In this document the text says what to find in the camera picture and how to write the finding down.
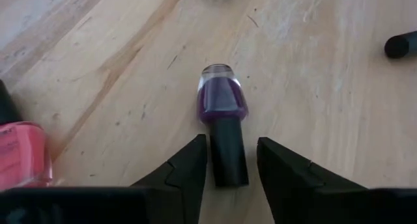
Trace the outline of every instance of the purple nail polish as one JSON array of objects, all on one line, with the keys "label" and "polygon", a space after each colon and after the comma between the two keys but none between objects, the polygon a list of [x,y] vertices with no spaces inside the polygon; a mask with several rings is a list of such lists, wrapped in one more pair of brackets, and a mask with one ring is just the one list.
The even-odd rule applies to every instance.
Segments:
[{"label": "purple nail polish", "polygon": [[249,184],[240,121],[248,114],[240,83],[225,64],[201,74],[197,113],[210,128],[214,179],[218,187]]}]

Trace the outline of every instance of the black bottle cap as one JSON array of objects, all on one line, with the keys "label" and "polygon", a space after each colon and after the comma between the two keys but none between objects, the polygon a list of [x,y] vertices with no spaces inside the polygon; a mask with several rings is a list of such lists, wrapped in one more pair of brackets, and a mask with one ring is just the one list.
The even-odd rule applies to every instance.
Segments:
[{"label": "black bottle cap", "polygon": [[417,31],[393,36],[385,43],[385,54],[391,59],[400,59],[417,53]]},{"label": "black bottle cap", "polygon": [[5,84],[0,80],[0,125],[23,121]]},{"label": "black bottle cap", "polygon": [[240,119],[224,117],[211,122],[210,145],[216,186],[249,185]]}]

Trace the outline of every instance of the wood grain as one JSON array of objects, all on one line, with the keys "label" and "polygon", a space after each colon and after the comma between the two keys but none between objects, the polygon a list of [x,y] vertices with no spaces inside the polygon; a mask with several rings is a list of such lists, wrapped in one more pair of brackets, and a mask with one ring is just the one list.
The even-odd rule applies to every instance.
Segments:
[{"label": "wood grain", "polygon": [[194,135],[199,75],[231,65],[251,186],[218,190],[201,223],[272,223],[256,168],[271,137],[367,187],[417,186],[415,0],[0,0],[0,77],[48,133],[61,186],[127,186]]}]

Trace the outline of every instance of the nail polish bottle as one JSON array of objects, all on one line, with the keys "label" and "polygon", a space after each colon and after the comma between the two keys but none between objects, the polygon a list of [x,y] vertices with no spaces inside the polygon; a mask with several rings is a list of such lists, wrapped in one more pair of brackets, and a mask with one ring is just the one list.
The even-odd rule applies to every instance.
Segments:
[{"label": "nail polish bottle", "polygon": [[210,129],[214,179],[218,187],[249,184],[240,121],[248,106],[232,69],[213,64],[201,74],[197,114]]},{"label": "nail polish bottle", "polygon": [[22,120],[0,80],[0,191],[49,186],[52,171],[45,142],[44,130]]}]

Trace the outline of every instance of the pink nail polish bottle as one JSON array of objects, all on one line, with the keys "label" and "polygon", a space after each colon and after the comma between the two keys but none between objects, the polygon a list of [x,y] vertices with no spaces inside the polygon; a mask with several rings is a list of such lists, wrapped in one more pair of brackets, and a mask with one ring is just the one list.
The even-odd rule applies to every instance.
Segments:
[{"label": "pink nail polish bottle", "polygon": [[45,142],[44,130],[22,120],[0,80],[0,191],[50,185],[51,159]]}]

